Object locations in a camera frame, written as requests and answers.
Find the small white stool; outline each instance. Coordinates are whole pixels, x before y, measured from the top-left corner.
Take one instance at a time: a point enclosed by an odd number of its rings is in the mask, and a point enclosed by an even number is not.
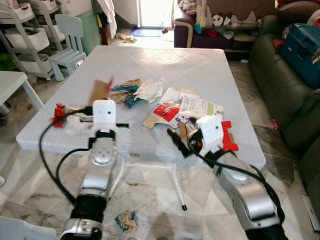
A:
[[[30,98],[32,105],[39,111],[44,104],[27,81],[27,76],[19,71],[0,71],[0,106],[20,87],[23,86]],[[0,187],[5,180],[0,176]]]

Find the green trash bin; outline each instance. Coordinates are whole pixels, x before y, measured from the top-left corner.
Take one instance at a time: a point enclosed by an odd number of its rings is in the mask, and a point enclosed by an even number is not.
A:
[[[81,13],[77,17],[82,20],[83,37],[81,43],[83,51],[88,56],[96,46],[101,45],[97,17],[93,10]]]

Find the white tissue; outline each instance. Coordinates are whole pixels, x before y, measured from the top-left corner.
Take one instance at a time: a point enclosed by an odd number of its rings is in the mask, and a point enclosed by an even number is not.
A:
[[[156,98],[161,97],[163,90],[164,78],[161,78],[160,81],[146,80],[133,94],[135,95],[134,100],[140,98],[146,100],[149,104],[151,104],[156,100]]]

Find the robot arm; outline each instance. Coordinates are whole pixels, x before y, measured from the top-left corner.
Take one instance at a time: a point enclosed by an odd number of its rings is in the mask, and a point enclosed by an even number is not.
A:
[[[90,138],[89,168],[75,199],[71,216],[65,221],[61,240],[100,240],[107,206],[111,173],[117,159],[116,134],[111,129],[96,132]]]
[[[196,125],[198,131],[188,141],[188,148],[175,132],[167,132],[184,157],[195,154],[213,168],[250,240],[287,240],[282,228],[285,215],[275,191],[258,169],[240,161],[233,152],[222,150],[221,120],[205,116]]]

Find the white plastic chair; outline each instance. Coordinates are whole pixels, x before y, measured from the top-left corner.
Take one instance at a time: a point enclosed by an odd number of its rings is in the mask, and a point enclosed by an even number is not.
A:
[[[58,65],[65,66],[69,75],[71,75],[78,67],[77,62],[86,58],[81,44],[84,29],[79,17],[63,14],[56,14],[54,17],[60,32],[65,36],[67,45],[67,49],[50,57],[55,79],[60,82],[64,79],[64,76],[60,72]]]

